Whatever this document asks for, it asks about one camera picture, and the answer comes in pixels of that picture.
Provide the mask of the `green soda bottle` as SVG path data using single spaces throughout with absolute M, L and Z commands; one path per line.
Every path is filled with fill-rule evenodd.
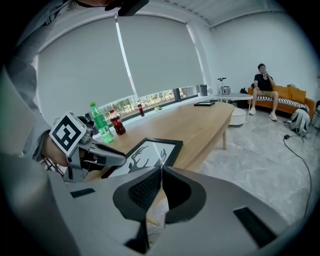
M 101 134 L 105 143 L 110 144 L 115 140 L 115 136 L 111 133 L 109 125 L 103 113 L 97 108 L 95 102 L 90 103 L 91 115 L 98 132 Z

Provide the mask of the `orange sofa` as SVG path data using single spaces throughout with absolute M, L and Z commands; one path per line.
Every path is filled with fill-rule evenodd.
M 309 107 L 308 114 L 309 114 L 310 120 L 313 118 L 316 104 L 314 100 L 306 97 L 306 91 L 300 90 L 293 86 L 279 86 L 279 85 L 276 85 L 274 90 L 278 92 L 279 98 L 288 99 L 294 102 L 307 105 Z M 260 101 L 257 104 L 255 104 L 255 106 L 264 107 L 272 110 L 273 103 L 270 101 Z M 293 114 L 297 109 L 298 108 L 293 106 L 278 103 L 276 110 L 284 113 L 288 113 L 288 114 Z

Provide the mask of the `red label cola bottle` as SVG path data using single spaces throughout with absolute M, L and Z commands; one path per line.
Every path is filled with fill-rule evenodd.
M 122 123 L 122 120 L 119 116 L 119 114 L 115 110 L 110 110 L 110 121 L 115 129 L 115 132 L 117 133 L 118 136 L 121 136 L 126 133 L 126 129 Z

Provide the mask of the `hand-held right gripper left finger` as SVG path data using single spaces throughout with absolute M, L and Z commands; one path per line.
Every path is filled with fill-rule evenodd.
M 49 175 L 52 195 L 79 256 L 147 255 L 147 211 L 161 180 L 159 167 L 83 183 L 65 183 Z

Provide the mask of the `window pane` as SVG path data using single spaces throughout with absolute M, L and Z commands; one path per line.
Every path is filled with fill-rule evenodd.
M 136 95 L 120 99 L 105 106 L 100 107 L 102 114 L 107 120 L 110 119 L 110 111 L 115 110 L 121 119 L 139 114 L 138 101 L 141 103 L 142 110 L 146 113 L 148 110 L 162 108 L 165 104 L 173 104 L 182 100 L 191 99 L 198 96 L 197 86 L 180 87 L 169 89 L 138 98 Z

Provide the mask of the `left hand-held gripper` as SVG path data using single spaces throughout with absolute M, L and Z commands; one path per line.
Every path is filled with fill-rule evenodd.
M 124 153 L 96 142 L 93 130 L 70 111 L 56 119 L 49 136 L 65 154 L 67 168 L 62 176 L 65 182 L 83 182 L 89 172 L 105 166 L 122 166 L 127 160 Z

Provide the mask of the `deer picture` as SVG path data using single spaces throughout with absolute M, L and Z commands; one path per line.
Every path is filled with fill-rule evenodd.
M 125 155 L 124 165 L 111 167 L 101 178 L 121 176 L 154 166 L 172 167 L 183 145 L 181 140 L 144 138 Z

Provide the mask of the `silver metal stand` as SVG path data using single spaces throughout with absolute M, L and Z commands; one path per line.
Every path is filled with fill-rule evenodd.
M 224 85 L 224 80 L 226 79 L 226 77 L 220 77 L 217 79 L 220 82 L 220 87 L 218 91 L 220 95 L 229 95 L 231 93 L 231 88 L 229 86 Z

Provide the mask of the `person's left forearm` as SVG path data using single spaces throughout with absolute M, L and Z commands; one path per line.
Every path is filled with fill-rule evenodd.
M 13 56 L 1 73 L 0 151 L 27 159 L 51 159 L 67 166 L 65 154 L 49 136 L 51 126 L 34 102 L 37 73 L 32 64 Z

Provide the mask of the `striped sofa cushion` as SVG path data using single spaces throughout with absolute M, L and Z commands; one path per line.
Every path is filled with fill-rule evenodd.
M 270 97 L 266 97 L 266 96 L 258 96 L 257 97 L 257 102 L 256 104 L 258 104 L 258 102 L 273 102 L 273 99 Z M 278 103 L 279 104 L 283 104 L 283 105 L 287 105 L 287 106 L 291 106 L 291 107 L 295 107 L 295 108 L 304 108 L 306 109 L 307 112 L 309 112 L 309 107 L 306 104 L 302 104 L 296 101 L 292 101 L 290 99 L 286 99 L 286 98 L 279 98 L 278 99 Z

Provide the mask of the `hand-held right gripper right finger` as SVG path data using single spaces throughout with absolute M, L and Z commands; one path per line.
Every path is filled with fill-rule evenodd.
M 162 170 L 169 202 L 161 256 L 249 256 L 274 241 L 288 223 L 238 185 L 173 167 Z

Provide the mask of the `wooden coffee table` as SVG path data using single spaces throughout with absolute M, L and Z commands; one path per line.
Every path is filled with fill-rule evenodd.
M 110 146 L 128 153 L 145 138 L 182 141 L 183 147 L 175 163 L 165 167 L 192 172 L 201 165 L 217 141 L 226 138 L 233 110 L 232 105 L 222 102 L 211 107 L 182 105 L 156 117 L 142 119 Z

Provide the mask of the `grey backpack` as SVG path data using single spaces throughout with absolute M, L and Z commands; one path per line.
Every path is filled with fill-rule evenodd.
M 305 137 L 310 132 L 310 116 L 305 108 L 298 108 L 292 114 L 290 121 L 290 130 L 294 131 L 297 135 Z

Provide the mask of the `round white side table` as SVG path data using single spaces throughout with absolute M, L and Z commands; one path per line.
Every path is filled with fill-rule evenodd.
M 227 95 L 216 94 L 214 96 L 216 99 L 221 101 L 249 101 L 249 107 L 251 106 L 251 101 L 253 96 L 247 93 L 230 93 Z M 241 126 L 248 121 L 249 114 L 242 108 L 235 107 L 230 120 L 230 126 Z

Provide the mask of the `grey roller blind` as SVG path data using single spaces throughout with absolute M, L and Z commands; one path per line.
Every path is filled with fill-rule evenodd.
M 38 57 L 41 112 L 52 124 L 66 111 L 82 116 L 133 95 L 119 43 L 116 20 L 80 26 L 45 48 Z
M 138 97 L 204 82 L 197 51 L 185 24 L 134 15 L 119 17 L 118 26 Z

